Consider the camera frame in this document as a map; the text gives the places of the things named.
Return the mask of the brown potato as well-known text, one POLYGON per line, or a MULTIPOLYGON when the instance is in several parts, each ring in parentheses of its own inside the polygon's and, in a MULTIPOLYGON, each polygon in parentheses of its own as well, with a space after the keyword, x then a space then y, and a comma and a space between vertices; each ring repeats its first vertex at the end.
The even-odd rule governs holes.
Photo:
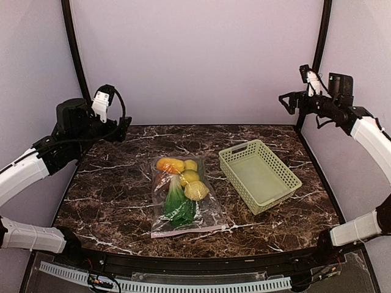
POLYGON ((162 188, 167 187, 170 184, 172 175, 166 172, 158 172, 155 176, 155 187, 162 188))

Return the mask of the green white bok choy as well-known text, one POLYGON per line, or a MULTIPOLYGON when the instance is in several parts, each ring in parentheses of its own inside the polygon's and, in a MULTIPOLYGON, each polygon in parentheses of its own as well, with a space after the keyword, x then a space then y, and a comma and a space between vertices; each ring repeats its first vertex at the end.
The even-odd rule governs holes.
POLYGON ((195 214, 195 202, 185 196, 179 177, 173 176, 164 204, 164 218, 172 226, 183 226, 192 224, 195 214))

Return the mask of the beige walnut-like food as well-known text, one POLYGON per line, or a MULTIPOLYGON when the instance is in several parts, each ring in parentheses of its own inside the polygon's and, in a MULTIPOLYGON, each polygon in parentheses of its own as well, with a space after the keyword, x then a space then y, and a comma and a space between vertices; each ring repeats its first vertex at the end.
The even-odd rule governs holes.
POLYGON ((192 201, 203 200, 209 192, 209 188, 201 181, 187 183, 184 191, 185 196, 192 201))

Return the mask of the clear zip top bag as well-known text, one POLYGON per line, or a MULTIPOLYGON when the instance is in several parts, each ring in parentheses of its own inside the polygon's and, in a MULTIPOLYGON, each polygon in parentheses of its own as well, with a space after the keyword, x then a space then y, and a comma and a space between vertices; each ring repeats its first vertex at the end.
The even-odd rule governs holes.
POLYGON ((150 164, 151 238, 209 233, 229 228, 200 156, 160 156, 150 164))

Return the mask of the yellow lemon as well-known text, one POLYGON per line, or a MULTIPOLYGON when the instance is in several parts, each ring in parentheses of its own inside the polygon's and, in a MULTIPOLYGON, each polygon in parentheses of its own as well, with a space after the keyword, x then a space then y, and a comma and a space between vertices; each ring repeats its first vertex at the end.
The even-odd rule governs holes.
POLYGON ((188 183, 200 181, 199 174, 194 170, 185 170, 180 173, 180 184, 182 187, 185 187, 188 183))

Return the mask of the green pepper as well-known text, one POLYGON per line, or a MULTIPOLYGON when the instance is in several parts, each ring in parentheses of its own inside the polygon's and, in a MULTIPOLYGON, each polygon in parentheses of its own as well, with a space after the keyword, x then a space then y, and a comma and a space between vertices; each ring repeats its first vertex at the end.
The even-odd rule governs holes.
POLYGON ((198 171, 198 164, 197 164, 197 162, 189 159, 189 160, 185 160, 184 163, 185 163, 185 170, 192 170, 192 171, 195 171, 195 172, 198 171))

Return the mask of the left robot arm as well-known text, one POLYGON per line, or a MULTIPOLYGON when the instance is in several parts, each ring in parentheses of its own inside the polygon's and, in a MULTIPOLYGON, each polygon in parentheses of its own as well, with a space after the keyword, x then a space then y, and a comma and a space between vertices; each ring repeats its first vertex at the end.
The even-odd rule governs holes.
MULTIPOLYGON (((28 188, 61 171, 71 162, 79 162, 100 140, 122 142, 131 118, 102 122, 99 118, 80 118, 75 127, 62 130, 55 125, 51 134, 32 144, 20 157, 1 169, 1 206, 13 202, 28 188)), ((1 248, 49 251, 62 255, 73 266, 86 261, 86 252, 71 229, 63 226, 39 226, 1 214, 1 248)))

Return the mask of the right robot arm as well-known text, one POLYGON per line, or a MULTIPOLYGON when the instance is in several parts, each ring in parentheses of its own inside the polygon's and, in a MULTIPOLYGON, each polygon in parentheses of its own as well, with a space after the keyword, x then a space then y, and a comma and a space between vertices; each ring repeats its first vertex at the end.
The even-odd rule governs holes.
POLYGON ((320 233, 312 260, 324 265, 342 250, 390 235, 390 136, 366 108, 351 97, 291 92, 279 96, 290 114, 299 110, 325 118, 326 135, 304 127, 327 187, 334 193, 346 223, 320 233), (337 134, 331 130, 336 125, 337 134))

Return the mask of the orange yellow mango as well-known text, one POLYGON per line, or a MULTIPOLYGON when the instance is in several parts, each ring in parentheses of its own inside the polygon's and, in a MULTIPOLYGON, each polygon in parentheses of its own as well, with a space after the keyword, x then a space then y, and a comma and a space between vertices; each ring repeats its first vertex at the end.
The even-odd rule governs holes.
POLYGON ((162 172, 178 175, 185 170, 185 162, 172 157, 163 157, 157 161, 156 168, 162 172))

